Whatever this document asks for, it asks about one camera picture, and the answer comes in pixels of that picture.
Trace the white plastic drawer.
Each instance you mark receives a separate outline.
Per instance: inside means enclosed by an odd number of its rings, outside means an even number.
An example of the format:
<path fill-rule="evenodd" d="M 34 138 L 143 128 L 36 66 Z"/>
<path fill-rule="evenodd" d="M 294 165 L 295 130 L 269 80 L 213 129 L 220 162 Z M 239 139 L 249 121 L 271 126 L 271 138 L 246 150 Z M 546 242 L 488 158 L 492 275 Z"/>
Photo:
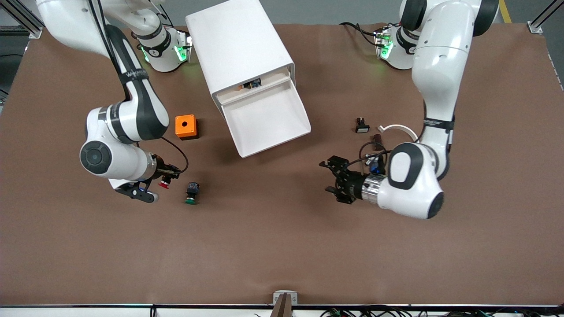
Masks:
<path fill-rule="evenodd" d="M 238 154 L 249 157 L 312 131 L 292 80 L 220 106 Z"/>
<path fill-rule="evenodd" d="M 282 68 L 280 70 L 275 70 L 275 71 L 269 72 L 267 74 L 263 74 L 259 78 L 261 78 L 261 81 L 262 81 L 262 86 L 260 86 L 259 88 L 239 90 L 238 87 L 241 84 L 238 84 L 238 85 L 235 85 L 231 88 L 224 89 L 221 92 L 217 92 L 216 95 L 215 95 L 216 98 L 217 98 L 217 101 L 221 105 L 226 105 L 226 104 L 231 103 L 231 102 L 236 102 L 236 101 L 238 101 L 242 98 L 245 98 L 247 96 L 252 96 L 252 94 L 256 94 L 256 93 L 259 93 L 259 92 L 265 92 L 266 89 L 273 88 L 274 86 L 276 86 L 278 84 L 283 84 L 286 81 L 290 80 L 292 77 L 291 77 L 291 72 L 290 72 L 290 70 L 288 70 L 288 68 Z"/>

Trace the white curved bracket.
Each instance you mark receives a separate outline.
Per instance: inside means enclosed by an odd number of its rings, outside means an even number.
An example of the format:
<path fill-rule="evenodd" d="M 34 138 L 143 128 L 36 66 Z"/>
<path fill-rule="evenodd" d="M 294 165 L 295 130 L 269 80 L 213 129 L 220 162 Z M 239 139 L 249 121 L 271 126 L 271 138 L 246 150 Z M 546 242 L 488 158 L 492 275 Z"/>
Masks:
<path fill-rule="evenodd" d="M 393 125 L 387 125 L 387 126 L 379 125 L 379 127 L 378 127 L 378 130 L 381 133 L 384 133 L 387 130 L 393 130 L 393 129 L 396 129 L 396 130 L 399 130 L 401 132 L 408 134 L 411 137 L 411 139 L 414 143 L 419 142 L 419 136 L 411 128 L 409 128 L 405 125 L 399 125 L 399 124 L 393 124 Z"/>

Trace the aluminium frame post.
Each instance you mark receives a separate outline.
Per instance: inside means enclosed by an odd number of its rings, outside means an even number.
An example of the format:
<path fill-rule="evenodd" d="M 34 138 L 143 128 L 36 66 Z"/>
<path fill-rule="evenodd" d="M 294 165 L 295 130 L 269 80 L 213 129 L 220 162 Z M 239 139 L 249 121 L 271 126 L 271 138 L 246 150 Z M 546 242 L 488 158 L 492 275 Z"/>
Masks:
<path fill-rule="evenodd" d="M 29 39 L 40 39 L 44 22 L 24 4 L 23 0 L 0 0 L 0 8 L 4 10 L 13 20 L 18 22 L 20 29 L 30 34 Z"/>
<path fill-rule="evenodd" d="M 552 16 L 557 10 L 559 10 L 564 5 L 564 0 L 552 0 L 550 4 L 542 10 L 536 18 L 532 21 L 527 22 L 527 27 L 532 34 L 542 34 L 542 25 Z"/>

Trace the white table edge rail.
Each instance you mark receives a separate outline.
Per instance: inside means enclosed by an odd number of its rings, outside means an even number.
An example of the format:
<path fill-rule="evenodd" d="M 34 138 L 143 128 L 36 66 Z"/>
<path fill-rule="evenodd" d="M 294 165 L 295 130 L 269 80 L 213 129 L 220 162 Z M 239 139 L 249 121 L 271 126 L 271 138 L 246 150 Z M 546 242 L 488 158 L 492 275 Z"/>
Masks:
<path fill-rule="evenodd" d="M 270 317 L 272 304 L 4 305 L 0 317 Z M 559 305 L 300 304 L 293 317 L 564 317 Z"/>

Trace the orange button enclosure box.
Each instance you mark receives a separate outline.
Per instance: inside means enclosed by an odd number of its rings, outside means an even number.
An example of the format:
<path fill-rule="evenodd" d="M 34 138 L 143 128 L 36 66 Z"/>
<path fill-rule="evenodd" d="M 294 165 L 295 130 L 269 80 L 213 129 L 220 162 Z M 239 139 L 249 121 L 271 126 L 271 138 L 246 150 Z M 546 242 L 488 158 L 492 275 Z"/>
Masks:
<path fill-rule="evenodd" d="M 175 134 L 181 140 L 198 139 L 199 122 L 193 114 L 175 117 Z"/>

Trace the white drawer cabinet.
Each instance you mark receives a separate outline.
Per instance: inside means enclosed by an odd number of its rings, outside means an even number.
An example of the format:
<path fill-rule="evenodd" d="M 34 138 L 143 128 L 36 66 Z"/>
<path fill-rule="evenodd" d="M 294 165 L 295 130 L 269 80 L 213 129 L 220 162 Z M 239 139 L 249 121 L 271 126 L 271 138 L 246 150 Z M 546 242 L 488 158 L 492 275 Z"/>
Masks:
<path fill-rule="evenodd" d="M 213 102 L 216 93 L 295 64 L 260 0 L 228 0 L 185 18 Z"/>

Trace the brown wedge post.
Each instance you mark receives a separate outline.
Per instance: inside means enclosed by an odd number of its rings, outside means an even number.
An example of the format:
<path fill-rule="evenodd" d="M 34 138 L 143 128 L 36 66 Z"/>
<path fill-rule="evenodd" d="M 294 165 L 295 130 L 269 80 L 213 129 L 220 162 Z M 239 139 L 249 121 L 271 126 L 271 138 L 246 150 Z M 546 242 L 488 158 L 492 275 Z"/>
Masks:
<path fill-rule="evenodd" d="M 290 293 L 281 293 L 276 297 L 270 317 L 293 317 L 292 297 Z"/>

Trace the brown table cover sheet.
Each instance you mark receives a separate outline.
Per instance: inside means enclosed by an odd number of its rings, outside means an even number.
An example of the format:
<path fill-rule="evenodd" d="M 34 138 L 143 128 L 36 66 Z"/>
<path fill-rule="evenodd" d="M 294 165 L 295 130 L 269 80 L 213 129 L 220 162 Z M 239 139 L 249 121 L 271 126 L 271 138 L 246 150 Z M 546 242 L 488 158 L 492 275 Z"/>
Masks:
<path fill-rule="evenodd" d="M 350 28 L 278 25 L 312 132 L 239 156 L 201 68 L 149 71 L 189 169 L 144 203 L 80 164 L 87 113 L 123 99 L 110 62 L 29 42 L 0 115 L 0 305 L 564 303 L 564 92 L 524 24 L 474 38 L 456 107 L 445 203 L 429 220 L 338 203 L 319 162 L 358 157 L 373 128 L 417 131 L 423 101 Z M 197 182 L 197 204 L 185 203 Z"/>

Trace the grey metal bracket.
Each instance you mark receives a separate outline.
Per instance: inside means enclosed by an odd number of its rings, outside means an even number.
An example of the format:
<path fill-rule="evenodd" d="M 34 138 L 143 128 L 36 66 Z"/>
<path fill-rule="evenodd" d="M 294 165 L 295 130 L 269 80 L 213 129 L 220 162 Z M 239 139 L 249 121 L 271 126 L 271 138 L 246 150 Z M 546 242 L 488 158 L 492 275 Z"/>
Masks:
<path fill-rule="evenodd" d="M 291 306 L 297 306 L 298 303 L 298 293 L 292 290 L 278 290 L 273 293 L 273 305 L 278 303 L 279 299 L 285 299 L 283 304 L 289 303 Z"/>

